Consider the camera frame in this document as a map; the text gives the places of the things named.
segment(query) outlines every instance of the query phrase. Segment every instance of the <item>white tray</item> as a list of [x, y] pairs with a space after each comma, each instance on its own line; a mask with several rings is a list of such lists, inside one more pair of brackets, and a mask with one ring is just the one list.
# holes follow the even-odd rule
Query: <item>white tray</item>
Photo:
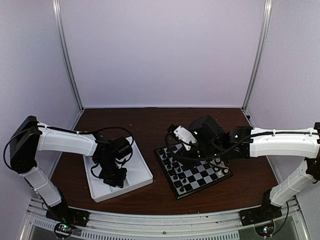
[[[129, 143], [131, 143], [131, 137], [127, 137], [126, 139], [129, 141]], [[98, 179], [92, 176], [90, 169], [95, 165], [95, 163], [94, 161], [92, 161], [91, 157], [83, 157], [85, 173], [89, 183], [91, 198], [96, 203], [131, 192], [133, 190], [151, 184], [154, 181], [153, 175], [150, 172], [143, 156], [141, 155], [136, 142], [133, 143], [132, 150], [132, 158], [123, 166], [127, 169], [123, 188], [109, 186], [103, 182], [103, 179]], [[96, 167], [93, 170], [93, 172], [97, 176], [99, 175], [100, 171], [100, 166]]]

